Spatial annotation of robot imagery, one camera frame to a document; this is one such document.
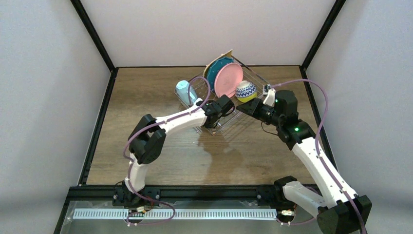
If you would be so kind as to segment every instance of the wooden floor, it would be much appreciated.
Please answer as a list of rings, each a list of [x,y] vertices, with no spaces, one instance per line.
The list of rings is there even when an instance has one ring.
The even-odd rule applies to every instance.
[[[253,67],[271,84],[301,78],[298,67]],[[178,81],[203,71],[189,68],[119,69],[87,184],[115,184],[125,178],[128,160],[122,149],[145,114],[167,116],[182,110],[174,93]],[[298,98],[300,118],[314,131],[316,122],[304,84],[285,87]],[[275,128],[266,126],[268,131]],[[188,129],[169,137],[162,154],[150,165],[147,184],[211,185],[271,184],[284,176],[314,183],[301,161],[276,136],[262,131],[260,122],[245,116],[212,136]]]

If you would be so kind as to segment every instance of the wire dish rack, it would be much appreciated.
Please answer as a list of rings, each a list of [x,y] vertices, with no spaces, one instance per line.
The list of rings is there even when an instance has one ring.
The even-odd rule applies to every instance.
[[[243,72],[244,72],[244,80],[252,82],[255,85],[255,87],[257,88],[257,97],[262,98],[263,97],[263,88],[264,88],[265,85],[269,84],[269,82],[266,81],[264,78],[262,78],[260,75],[258,75],[256,72],[254,72],[247,65],[243,64],[241,61],[239,61],[234,56],[231,56],[231,57],[234,59],[234,62],[236,62],[236,63],[238,63],[242,66]],[[189,79],[188,82],[190,82],[195,77],[202,77],[202,76],[203,76],[203,72],[201,72],[198,75],[194,76],[193,78]],[[192,86],[192,88],[194,89],[194,91],[196,92],[196,94],[199,98],[205,99],[207,97],[208,86],[203,80],[199,79],[197,81],[194,81],[194,83],[192,83],[191,86]],[[179,97],[176,90],[175,90],[175,94],[179,98],[182,105],[185,106],[186,108],[189,108],[189,106],[186,105],[185,102]],[[211,95],[209,96],[209,100],[218,100],[218,97],[216,96],[216,94],[214,92],[211,92]],[[235,104],[235,106],[243,104],[235,96],[233,96],[231,98],[231,100]],[[238,110],[234,110],[228,116],[221,117],[215,128],[196,127],[195,130],[197,132],[202,132],[203,130],[207,130],[208,132],[210,132],[214,136],[218,132],[224,130],[225,128],[228,128],[231,124],[234,124],[235,122],[239,121],[240,119],[242,119],[245,116],[246,116],[246,114],[244,114],[244,113],[242,113]]]

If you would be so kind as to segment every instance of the bowl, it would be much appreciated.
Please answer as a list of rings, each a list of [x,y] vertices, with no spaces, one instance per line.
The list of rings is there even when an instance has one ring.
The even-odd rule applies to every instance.
[[[235,96],[240,102],[248,102],[257,97],[257,88],[253,83],[243,80],[235,89]]]

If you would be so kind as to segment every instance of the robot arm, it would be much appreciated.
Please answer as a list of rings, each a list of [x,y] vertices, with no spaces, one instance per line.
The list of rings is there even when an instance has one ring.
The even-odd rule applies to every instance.
[[[357,195],[327,159],[324,151],[321,150],[320,155],[317,155],[315,133],[306,122],[298,119],[297,99],[294,93],[288,90],[280,90],[276,93],[275,90],[269,90],[268,94],[269,97],[265,101],[255,98],[237,106],[236,109],[267,125],[276,126],[278,137],[304,163],[322,193],[320,196],[312,192],[289,176],[277,180],[275,183],[281,188],[278,189],[282,193],[279,197],[294,202],[316,217],[324,233],[350,233],[358,230],[359,223],[356,214],[343,191],[346,191],[357,205],[364,222],[367,221],[371,209],[370,200],[367,196],[359,197]],[[199,105],[201,101],[198,99],[196,105]],[[171,116],[153,118],[151,115],[146,115],[142,117],[129,138],[150,124],[165,121],[184,112],[187,113],[196,108],[196,105],[189,110]],[[137,136],[129,146],[130,157],[136,158],[131,168],[130,180],[133,188],[140,191],[145,187],[148,166],[159,157],[163,144],[169,136],[197,126],[212,128],[217,124],[219,118],[226,116],[226,113],[234,107],[234,103],[227,96],[222,96],[219,100],[206,104],[191,115],[160,124]],[[325,158],[324,163],[335,178],[340,181],[342,189],[333,181],[319,157]],[[126,195],[129,198],[124,200],[133,204],[132,189],[126,181],[124,184],[127,187],[125,194],[129,194]]]
[[[129,146],[130,157],[136,158],[131,168],[130,178],[131,184],[136,191],[140,191],[145,187],[145,177],[149,164],[159,157],[162,152],[163,144],[168,137],[188,128],[201,126],[205,126],[207,128],[215,127],[219,118],[226,116],[231,108],[235,108],[234,103],[227,96],[223,95],[217,101],[211,101],[205,104],[202,108],[190,115],[185,115],[174,120],[167,121],[172,117],[194,111],[195,108],[202,103],[202,100],[199,98],[195,101],[195,103],[196,104],[189,109],[170,116],[153,118],[151,115],[145,115],[139,121],[129,138],[150,124],[157,122],[159,123],[162,121],[165,121],[165,123],[141,133],[131,142]],[[126,187],[130,192],[133,192],[126,180],[127,178],[125,179]]]
[[[306,122],[298,118],[294,93],[280,90],[274,94],[274,90],[269,90],[268,94],[274,95],[275,98],[267,97],[265,101],[255,98],[237,106],[237,110],[267,125],[276,126],[278,137],[303,162],[322,193],[320,196],[288,176],[275,183],[282,187],[282,197],[298,204],[316,217],[323,233],[348,234],[360,229],[358,217],[351,203],[355,203],[363,221],[366,222],[372,206],[371,201],[365,195],[358,196],[340,176],[323,150],[317,154],[315,134]]]

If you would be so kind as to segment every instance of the blue plate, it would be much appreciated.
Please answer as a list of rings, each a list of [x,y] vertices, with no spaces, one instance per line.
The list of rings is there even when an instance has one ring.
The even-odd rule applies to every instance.
[[[211,86],[211,90],[214,90],[215,78],[217,77],[218,72],[227,64],[234,62],[233,58],[223,57],[216,60],[208,70],[208,74],[206,75],[206,79]]]

